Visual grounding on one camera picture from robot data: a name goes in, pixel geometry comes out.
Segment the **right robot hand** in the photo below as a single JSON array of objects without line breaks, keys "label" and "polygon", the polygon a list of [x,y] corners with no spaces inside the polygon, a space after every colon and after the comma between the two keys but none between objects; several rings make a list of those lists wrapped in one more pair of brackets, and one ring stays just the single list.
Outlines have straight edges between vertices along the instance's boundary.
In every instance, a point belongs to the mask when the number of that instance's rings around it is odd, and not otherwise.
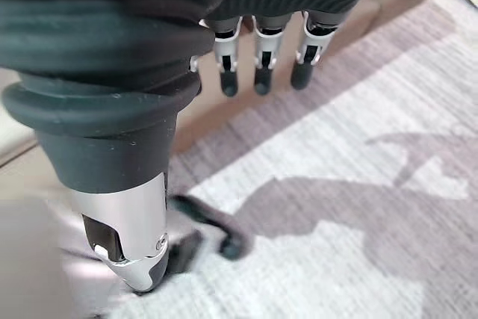
[{"label": "right robot hand", "polygon": [[283,33],[303,14],[292,85],[301,90],[358,0],[1,0],[1,100],[32,128],[74,195],[90,248],[137,292],[161,282],[170,244],[167,171],[176,120],[214,53],[238,91],[242,19],[256,33],[255,90],[270,91]]}]

